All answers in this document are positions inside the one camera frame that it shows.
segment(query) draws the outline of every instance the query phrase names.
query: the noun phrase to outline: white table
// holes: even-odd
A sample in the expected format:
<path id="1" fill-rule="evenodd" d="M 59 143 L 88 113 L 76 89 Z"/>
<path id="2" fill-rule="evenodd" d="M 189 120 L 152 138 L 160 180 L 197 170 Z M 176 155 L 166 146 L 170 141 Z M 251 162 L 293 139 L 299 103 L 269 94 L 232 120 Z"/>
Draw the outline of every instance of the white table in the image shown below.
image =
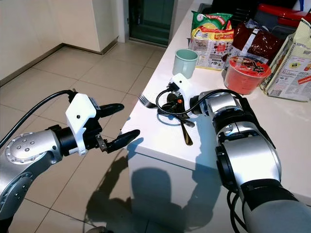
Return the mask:
<path id="1" fill-rule="evenodd" d="M 191 10 L 198 7 L 194 3 L 188 10 L 143 91 L 152 102 L 172 77 L 175 51 L 188 46 Z M 190 81 L 198 94 L 225 88 L 219 71 L 196 68 Z M 276 146 L 283 186 L 311 205 L 311 104 L 267 97 L 259 88 L 247 98 Z M 190 226 L 198 228 L 194 232 L 232 232 L 226 190 L 216 168 L 214 128 L 203 116 L 194 122 L 194 128 L 186 126 L 193 140 L 187 146 L 176 119 L 157 116 L 156 109 L 136 104 L 122 129 L 141 131 L 128 146 L 133 212 L 185 231 Z"/>

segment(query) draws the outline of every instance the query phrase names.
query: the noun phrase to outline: fork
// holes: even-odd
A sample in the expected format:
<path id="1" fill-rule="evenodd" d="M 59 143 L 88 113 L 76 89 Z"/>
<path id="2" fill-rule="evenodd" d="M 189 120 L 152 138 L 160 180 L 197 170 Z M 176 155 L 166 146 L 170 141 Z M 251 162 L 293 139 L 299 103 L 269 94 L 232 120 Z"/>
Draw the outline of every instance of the fork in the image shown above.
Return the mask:
<path id="1" fill-rule="evenodd" d="M 140 94 L 138 98 L 139 98 L 139 101 L 142 103 L 142 105 L 144 105 L 146 108 L 158 108 L 156 104 L 150 102 L 143 94 Z M 192 121 L 181 119 L 178 116 L 174 116 L 174 115 L 172 116 L 182 121 L 185 125 L 189 127 L 194 127 L 195 125 Z"/>

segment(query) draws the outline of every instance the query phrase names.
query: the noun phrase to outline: door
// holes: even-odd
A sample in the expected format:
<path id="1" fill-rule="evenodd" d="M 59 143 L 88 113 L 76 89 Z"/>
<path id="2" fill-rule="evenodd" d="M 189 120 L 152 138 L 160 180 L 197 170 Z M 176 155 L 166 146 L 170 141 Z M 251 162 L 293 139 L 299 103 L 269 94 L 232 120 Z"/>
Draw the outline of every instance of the door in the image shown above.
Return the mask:
<path id="1" fill-rule="evenodd" d="M 174 0 L 129 0 L 130 37 L 168 45 Z"/>

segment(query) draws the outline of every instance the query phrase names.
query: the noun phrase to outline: snack bag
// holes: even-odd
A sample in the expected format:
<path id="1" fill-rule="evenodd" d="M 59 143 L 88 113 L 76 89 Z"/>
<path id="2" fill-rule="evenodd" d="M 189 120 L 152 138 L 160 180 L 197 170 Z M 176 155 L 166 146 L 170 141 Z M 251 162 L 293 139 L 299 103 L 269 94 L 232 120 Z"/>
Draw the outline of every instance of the snack bag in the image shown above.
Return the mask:
<path id="1" fill-rule="evenodd" d="M 231 17 L 225 13 L 204 15 L 193 11 L 189 49 L 199 56 L 196 67 L 222 70 L 233 41 Z"/>
<path id="2" fill-rule="evenodd" d="M 229 66 L 229 59 L 234 56 L 247 56 L 270 64 L 282 44 L 283 40 L 264 28 L 258 28 L 251 22 L 240 23 L 234 31 L 232 49 L 228 54 L 225 68 Z"/>
<path id="3" fill-rule="evenodd" d="M 271 70 L 273 73 L 264 80 L 265 86 L 261 86 L 266 95 L 311 100 L 311 24 L 305 19 L 302 18 L 296 32 L 288 36 L 271 63 Z"/>

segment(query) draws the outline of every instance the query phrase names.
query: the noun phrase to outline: white wall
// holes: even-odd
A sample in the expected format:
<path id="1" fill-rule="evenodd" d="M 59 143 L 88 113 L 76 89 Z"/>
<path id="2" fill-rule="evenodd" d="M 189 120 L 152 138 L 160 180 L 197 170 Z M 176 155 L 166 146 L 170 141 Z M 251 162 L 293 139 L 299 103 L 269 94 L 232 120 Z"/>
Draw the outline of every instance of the white wall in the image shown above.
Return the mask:
<path id="1" fill-rule="evenodd" d="M 100 51 L 90 0 L 50 0 L 57 24 L 66 44 Z"/>
<path id="2" fill-rule="evenodd" d="M 128 24 L 129 9 L 128 0 L 116 0 L 117 20 L 118 20 L 118 41 L 125 42 L 130 36 L 130 28 Z"/>
<path id="3" fill-rule="evenodd" d="M 0 80 L 60 43 L 48 0 L 0 1 Z"/>
<path id="4" fill-rule="evenodd" d="M 117 2 L 92 0 L 99 51 L 118 36 Z"/>
<path id="5" fill-rule="evenodd" d="M 175 35 L 177 29 L 180 26 L 181 21 L 184 19 L 192 3 L 193 0 L 175 0 L 171 23 L 170 40 Z"/>

